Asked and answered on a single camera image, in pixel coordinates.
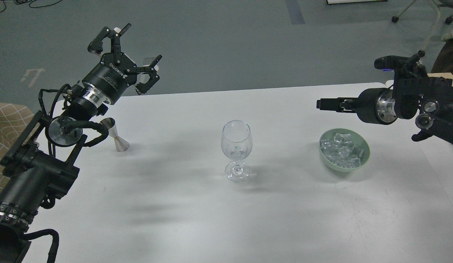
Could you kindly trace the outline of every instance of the chair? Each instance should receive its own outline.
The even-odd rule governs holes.
[[[410,5],[408,5],[401,13],[399,13],[398,15],[396,16],[392,16],[392,22],[396,23],[398,22],[400,16],[403,15],[403,13],[405,13],[405,11],[411,7],[417,0],[413,0]],[[429,40],[430,38],[432,37],[432,35],[434,34],[434,30],[437,28],[437,25],[438,25],[438,22],[440,20],[440,7],[450,7],[450,8],[453,8],[453,0],[427,0],[432,8],[435,10],[435,13],[436,13],[436,19],[435,19],[435,22],[432,24],[432,27],[431,27],[431,30],[429,32],[429,35],[426,37],[426,40],[423,44],[423,46],[420,48],[420,50],[418,51],[418,54],[423,57],[425,55],[425,49],[429,43]],[[451,24],[453,22],[453,14],[450,15],[449,17],[447,17],[445,19],[445,23],[447,25]]]
[[[33,114],[26,106],[0,103],[0,160],[32,118]],[[9,181],[3,176],[3,170],[0,166],[0,192]]]

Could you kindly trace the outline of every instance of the robotiq logo text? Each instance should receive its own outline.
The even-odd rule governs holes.
[[[114,71],[118,72],[118,74],[121,75],[121,76],[123,77],[123,79],[125,79],[125,78],[127,77],[127,75],[124,74],[124,73],[122,73],[117,67],[115,67],[115,66],[113,65],[113,63],[110,63],[110,67],[111,67],[112,69],[114,69]]]

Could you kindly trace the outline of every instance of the glass stem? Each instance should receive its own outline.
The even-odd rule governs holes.
[[[240,175],[243,173],[243,167],[239,164],[236,164],[234,167],[233,167],[233,173],[235,175]]]

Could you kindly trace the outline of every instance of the glass base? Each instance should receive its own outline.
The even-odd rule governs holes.
[[[226,177],[234,182],[242,182],[249,177],[249,166],[241,161],[234,160],[225,168]]]

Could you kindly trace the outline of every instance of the gray floor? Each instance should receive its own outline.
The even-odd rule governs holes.
[[[128,22],[123,52],[138,65],[163,55],[161,80],[148,94],[385,82],[393,75],[374,69],[374,60],[416,53],[435,17],[420,0],[392,23],[410,2],[63,0],[39,9],[7,3],[0,14],[0,102],[38,110],[40,88],[73,85],[98,63],[87,45],[103,26]],[[441,35],[453,28],[443,24],[453,9],[441,10],[423,58],[428,70]],[[40,68],[31,87],[34,73],[21,82],[28,69]]]

